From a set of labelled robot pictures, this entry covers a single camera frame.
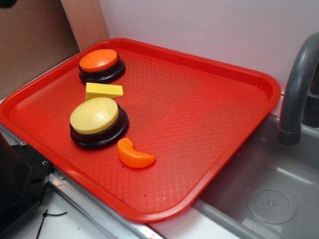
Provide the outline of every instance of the tray rim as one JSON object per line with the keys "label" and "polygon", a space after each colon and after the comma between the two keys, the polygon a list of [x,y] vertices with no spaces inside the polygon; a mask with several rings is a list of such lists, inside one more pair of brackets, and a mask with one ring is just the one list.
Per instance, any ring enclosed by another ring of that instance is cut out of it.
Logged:
{"label": "tray rim", "polygon": [[[101,200],[103,203],[110,206],[115,211],[120,211],[121,215],[125,218],[140,222],[140,223],[151,223],[151,222],[158,222],[165,220],[177,213],[183,212],[195,201],[197,196],[200,192],[209,184],[209,182],[213,179],[213,177],[219,172],[219,170],[223,167],[224,164],[227,163],[226,160],[222,164],[220,162],[214,163],[207,172],[201,177],[201,179],[196,183],[196,185],[191,189],[191,192],[187,194],[179,203],[176,205],[156,213],[144,213],[140,211],[136,211],[135,209],[129,207],[127,204],[123,204],[120,199],[118,198],[111,198],[110,195],[113,195],[109,190],[103,188],[99,184],[95,183],[92,179],[90,179],[87,175],[81,174],[74,170],[74,166],[67,162],[63,157],[59,156],[57,153],[52,151],[48,146],[43,145],[41,142],[38,142],[36,139],[32,137],[29,133],[23,131],[18,125],[14,124],[14,122],[10,121],[9,114],[10,109],[14,108],[16,102],[20,103],[24,101],[27,97],[31,96],[33,93],[36,92],[37,89],[42,89],[43,87],[52,83],[56,78],[55,74],[63,75],[63,69],[77,67],[77,60],[80,59],[85,54],[101,48],[106,48],[108,45],[118,44],[120,48],[121,45],[130,45],[134,46],[134,51],[140,53],[141,51],[147,50],[147,54],[144,52],[142,54],[156,57],[165,61],[169,61],[171,63],[176,63],[178,60],[183,60],[183,64],[179,65],[186,65],[194,64],[194,69],[201,70],[201,71],[208,71],[212,73],[212,71],[216,71],[218,69],[224,74],[230,74],[235,79],[231,78],[232,80],[244,82],[249,85],[256,86],[263,90],[267,95],[268,101],[267,104],[262,108],[262,110],[255,115],[255,118],[251,120],[249,123],[249,128],[251,129],[250,132],[247,134],[241,133],[236,139],[241,138],[241,141],[244,142],[250,134],[255,130],[255,128],[263,121],[263,119],[268,115],[270,110],[276,105],[278,102],[281,89],[279,84],[267,74],[246,69],[239,66],[234,66],[227,63],[222,63],[215,60],[210,60],[198,56],[193,56],[186,53],[181,53],[178,51],[130,40],[125,38],[115,38],[109,39],[105,41],[101,41],[99,43],[94,44],[93,46],[85,49],[84,51],[77,53],[73,57],[69,58],[68,60],[64,61],[63,63],[57,65],[56,67],[52,68],[48,72],[44,73],[43,75],[36,78],[34,81],[28,83],[24,87],[18,89],[7,98],[5,98],[0,104],[0,123],[5,126],[8,130],[14,133],[16,136],[21,138],[22,140],[29,143],[31,146],[37,149],[41,154],[47,157],[49,160],[51,158],[56,158],[53,164],[62,172],[66,173],[68,177],[72,178],[76,183],[80,186],[88,190],[91,194]],[[262,82],[256,82],[255,79],[259,78]],[[238,145],[238,140],[234,140],[227,149],[222,153],[222,156],[229,155],[230,152],[236,151],[240,146]]]}

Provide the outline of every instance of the cardboard box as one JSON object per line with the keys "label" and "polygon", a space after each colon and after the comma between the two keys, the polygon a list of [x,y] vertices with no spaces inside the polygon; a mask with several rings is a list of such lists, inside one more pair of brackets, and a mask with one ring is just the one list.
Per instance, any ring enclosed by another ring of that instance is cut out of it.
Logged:
{"label": "cardboard box", "polygon": [[0,8],[0,99],[78,52],[60,0]]}
{"label": "cardboard box", "polygon": [[99,0],[61,0],[80,50],[110,38]]}

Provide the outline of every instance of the drain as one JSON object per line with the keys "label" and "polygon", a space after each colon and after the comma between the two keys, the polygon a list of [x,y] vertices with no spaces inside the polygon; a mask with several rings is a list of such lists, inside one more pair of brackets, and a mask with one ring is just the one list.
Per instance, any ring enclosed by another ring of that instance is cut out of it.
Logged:
{"label": "drain", "polygon": [[254,217],[268,224],[285,223],[297,211],[294,195],[276,184],[253,189],[248,195],[247,204]]}

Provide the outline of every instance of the sink basin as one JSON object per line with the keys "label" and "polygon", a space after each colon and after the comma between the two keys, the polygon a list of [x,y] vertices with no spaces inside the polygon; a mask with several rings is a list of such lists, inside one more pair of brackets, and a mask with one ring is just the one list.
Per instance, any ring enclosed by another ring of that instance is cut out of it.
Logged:
{"label": "sink basin", "polygon": [[319,130],[303,126],[300,143],[285,146],[278,121],[267,116],[194,207],[242,238],[318,238]]}

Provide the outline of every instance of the white wall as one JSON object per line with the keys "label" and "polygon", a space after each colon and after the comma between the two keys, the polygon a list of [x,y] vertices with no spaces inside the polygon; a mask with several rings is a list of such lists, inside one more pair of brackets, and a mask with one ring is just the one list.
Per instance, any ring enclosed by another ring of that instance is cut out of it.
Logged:
{"label": "white wall", "polygon": [[305,39],[319,31],[318,0],[100,0],[111,38],[261,71],[285,90]]}

